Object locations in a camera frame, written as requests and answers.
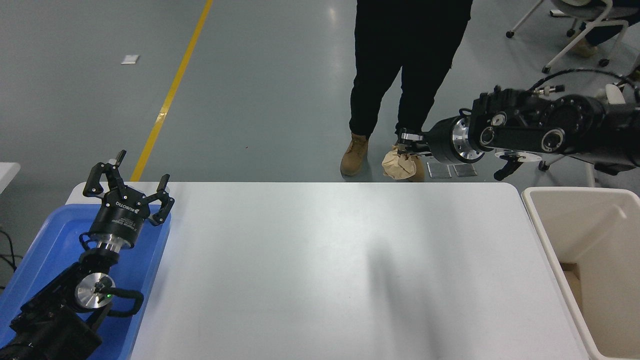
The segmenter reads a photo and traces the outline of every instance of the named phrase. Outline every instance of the blue tray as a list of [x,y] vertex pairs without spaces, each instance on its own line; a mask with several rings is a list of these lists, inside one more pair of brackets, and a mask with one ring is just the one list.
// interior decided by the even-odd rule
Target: blue tray
[[[15,336],[9,323],[20,312],[20,306],[78,260],[83,252],[78,236],[89,230],[99,208],[97,204],[65,205],[51,213],[44,222],[9,285],[0,295],[0,347]],[[159,206],[151,205],[150,208],[154,213]],[[170,222],[171,216],[168,216],[163,225],[154,227],[147,220],[136,246],[122,250],[120,262],[111,267],[109,275],[116,287],[138,290],[145,295],[145,301],[140,312],[133,317],[105,319],[98,329],[102,345],[89,357],[90,360],[129,358],[169,235]],[[127,299],[115,299],[113,303],[113,309],[118,310],[129,309],[132,304]]]

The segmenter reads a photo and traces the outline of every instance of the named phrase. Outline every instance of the crumpled paper bag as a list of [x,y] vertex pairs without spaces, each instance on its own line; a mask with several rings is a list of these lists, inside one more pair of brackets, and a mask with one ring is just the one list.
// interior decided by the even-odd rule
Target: crumpled paper bag
[[391,151],[382,159],[384,174],[395,180],[408,179],[416,173],[415,163],[409,154],[398,154],[398,146],[393,145]]

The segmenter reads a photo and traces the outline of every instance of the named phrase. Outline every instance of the gray floor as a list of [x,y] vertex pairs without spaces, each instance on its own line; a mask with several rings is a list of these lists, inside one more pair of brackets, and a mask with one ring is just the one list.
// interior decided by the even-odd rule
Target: gray floor
[[[0,161],[22,165],[0,195],[0,224],[18,254],[96,162],[127,149],[121,171],[131,175],[204,3],[0,4]],[[424,129],[496,84],[528,88],[542,77],[570,20],[549,17],[546,4],[507,39],[531,3],[476,1]],[[354,23],[355,0],[215,0],[142,180],[168,172],[174,181],[392,181],[380,162],[395,141],[398,81],[383,100],[364,171],[344,179],[338,170],[349,141]],[[628,72],[639,38],[630,28],[609,70]],[[125,54],[141,58],[120,65]],[[568,55],[554,70],[596,61]],[[595,75],[563,81],[585,95],[605,82]],[[486,156],[477,177],[446,181],[493,181],[502,165]],[[637,191],[636,174],[603,182]],[[567,158],[546,174],[526,164],[507,182],[519,190],[585,186],[586,174]],[[0,268],[0,284],[9,277]]]

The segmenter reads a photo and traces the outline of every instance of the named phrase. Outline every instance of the yellow floor line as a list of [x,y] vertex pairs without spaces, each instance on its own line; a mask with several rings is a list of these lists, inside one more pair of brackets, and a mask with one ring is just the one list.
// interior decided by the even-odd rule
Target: yellow floor line
[[149,159],[149,155],[151,155],[151,150],[153,150],[154,145],[156,144],[158,134],[160,133],[160,129],[162,129],[162,125],[164,124],[164,119],[166,118],[166,114],[169,112],[169,108],[171,108],[171,103],[173,102],[173,98],[175,97],[176,91],[178,91],[178,86],[180,86],[180,82],[182,81],[182,76],[184,75],[184,71],[187,69],[187,65],[189,65],[189,59],[191,59],[191,54],[193,53],[193,49],[196,47],[196,43],[198,42],[198,37],[200,36],[200,32],[202,31],[202,26],[204,26],[204,22],[207,19],[207,14],[209,14],[211,3],[213,3],[213,0],[207,0],[207,3],[204,5],[204,9],[202,9],[202,13],[200,14],[200,18],[198,19],[198,24],[196,25],[196,29],[193,31],[193,35],[191,36],[191,40],[189,41],[187,50],[184,52],[184,56],[182,57],[182,62],[180,62],[180,67],[178,67],[178,72],[175,73],[175,77],[173,78],[173,83],[171,83],[169,92],[166,94],[166,97],[164,98],[164,103],[162,105],[162,108],[160,109],[160,113],[158,114],[158,117],[156,118],[156,123],[151,129],[151,133],[147,138],[145,147],[142,149],[142,153],[140,154],[140,158],[138,159],[136,168],[133,170],[133,175],[131,175],[130,181],[139,181],[140,177],[142,176],[142,172],[144,171],[145,166],[147,165],[147,160]]

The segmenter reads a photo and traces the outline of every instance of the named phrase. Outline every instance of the chair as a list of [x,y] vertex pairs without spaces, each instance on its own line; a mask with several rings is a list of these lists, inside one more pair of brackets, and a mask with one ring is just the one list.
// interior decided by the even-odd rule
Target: chair
[[[512,38],[515,34],[516,30],[531,16],[531,14],[536,11],[536,9],[542,4],[544,0],[538,0],[538,2],[527,12],[518,24],[511,30],[507,31],[507,37]],[[620,44],[622,38],[627,32],[627,28],[629,27],[629,23],[626,20],[618,19],[620,17],[626,17],[629,15],[635,14],[638,9],[637,8],[627,8],[622,6],[613,6],[612,0],[601,0],[605,6],[573,6],[568,4],[563,0],[551,0],[551,2],[563,13],[567,14],[570,17],[573,17],[573,25],[571,29],[566,32],[568,37],[571,37],[575,34],[575,27],[580,21],[584,21],[587,23],[587,26],[584,31],[580,32],[578,36],[576,36],[556,57],[551,59],[545,67],[542,68],[542,72],[548,74],[551,71],[551,66],[555,64],[555,62],[564,56],[575,44],[577,44],[580,40],[582,40],[593,28],[597,26],[616,26],[622,25],[622,30],[618,34],[616,38],[616,42],[613,44],[613,47],[609,51],[609,54],[600,59],[598,61],[599,66],[605,67],[609,64],[609,60],[611,59],[613,53],[616,48]]]

